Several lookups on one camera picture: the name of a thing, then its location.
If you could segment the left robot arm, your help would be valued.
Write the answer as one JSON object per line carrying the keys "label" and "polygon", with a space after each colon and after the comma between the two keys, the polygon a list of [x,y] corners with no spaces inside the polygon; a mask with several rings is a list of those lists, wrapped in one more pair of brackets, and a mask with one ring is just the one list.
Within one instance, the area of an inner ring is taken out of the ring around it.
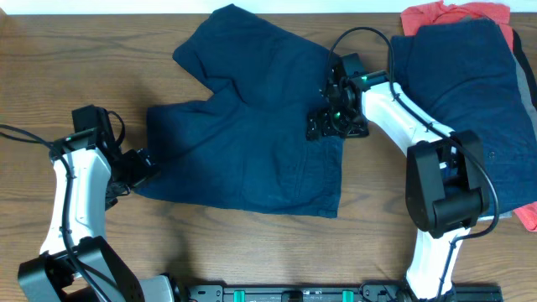
{"label": "left robot arm", "polygon": [[173,301],[166,275],[138,279],[106,239],[112,167],[95,130],[54,143],[56,190],[39,256],[21,263],[18,283],[30,301]]}

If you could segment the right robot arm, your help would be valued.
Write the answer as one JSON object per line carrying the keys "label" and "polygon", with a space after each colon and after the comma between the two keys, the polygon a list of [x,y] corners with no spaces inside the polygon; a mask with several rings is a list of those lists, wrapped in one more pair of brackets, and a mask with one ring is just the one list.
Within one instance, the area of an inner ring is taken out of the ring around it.
{"label": "right robot arm", "polygon": [[308,116],[306,137],[363,138],[370,122],[406,157],[405,204],[417,227],[414,256],[402,284],[364,284],[344,301],[478,301],[499,298],[492,289],[456,288],[451,282],[461,243],[478,217],[498,203],[484,169],[481,139],[436,121],[381,70],[334,67],[321,92],[328,106]]}

